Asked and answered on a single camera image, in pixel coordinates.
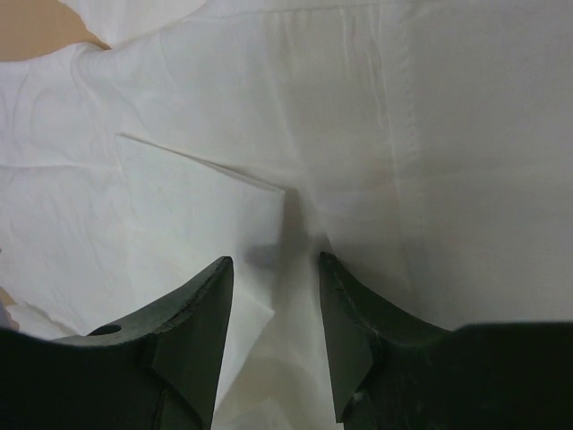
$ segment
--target black plastic piece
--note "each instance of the black plastic piece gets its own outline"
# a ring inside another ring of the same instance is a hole
[[[346,430],[573,428],[573,324],[444,331],[322,254],[321,308],[336,419]]]
[[[233,297],[233,262],[89,336],[0,331],[2,429],[209,429]]]

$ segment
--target white fabric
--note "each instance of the white fabric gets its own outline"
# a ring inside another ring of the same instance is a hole
[[[206,0],[59,0],[77,12],[99,40],[115,47],[181,21]]]
[[[2,80],[23,107],[4,117],[21,133],[7,152],[81,159],[53,134],[79,139],[55,112],[80,99],[90,111],[77,115],[107,125],[90,147],[127,135],[286,189],[275,317],[218,419],[273,398],[293,428],[338,428],[314,269],[329,242],[367,285],[448,328],[573,315],[572,22],[567,2],[535,0],[211,1],[117,50],[3,66],[27,77]],[[60,73],[73,87],[47,86]],[[90,174],[107,187],[83,198],[113,196],[113,172]],[[107,207],[89,226],[102,240],[124,219]]]
[[[39,337],[87,334],[229,254],[219,404],[273,315],[284,193],[115,137],[74,85],[88,47],[0,68],[0,285],[20,303],[9,311]]]

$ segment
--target tan background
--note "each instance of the tan background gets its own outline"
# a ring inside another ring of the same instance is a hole
[[[57,0],[0,0],[1,61],[43,56],[76,42],[106,47],[74,11]],[[0,301],[13,303],[1,288]]]

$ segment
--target crease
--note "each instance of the crease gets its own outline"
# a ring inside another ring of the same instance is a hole
[[[304,13],[304,12],[315,12],[315,11],[336,11],[338,9],[356,9],[356,8],[363,8],[363,7],[372,7],[372,6],[380,6],[382,4],[393,4],[393,0],[386,0],[386,1],[379,1],[379,2],[370,2],[367,4],[334,4],[334,5],[323,5],[323,6],[312,6],[312,7],[292,7],[292,8],[285,8],[280,10],[271,10],[271,11],[245,11],[240,13],[232,13],[225,16],[214,16],[214,17],[200,17],[190,15],[185,19],[185,22],[220,22],[226,20],[234,20],[238,18],[247,18],[250,16],[257,16],[257,15],[270,15],[270,14],[279,14],[279,13]]]

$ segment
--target white cloth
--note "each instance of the white cloth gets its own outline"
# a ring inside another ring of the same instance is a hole
[[[181,21],[206,0],[59,0],[110,47]]]
[[[0,285],[19,303],[9,311],[39,337],[87,334],[231,255],[219,404],[273,315],[284,193],[115,136],[74,85],[88,47],[0,67]]]
[[[218,0],[120,49],[45,60],[71,68],[108,133],[286,189],[275,317],[221,419],[272,398],[293,428],[337,428],[314,269],[328,242],[447,328],[571,318],[572,22],[568,3],[534,0]],[[54,141],[55,110],[34,112]]]

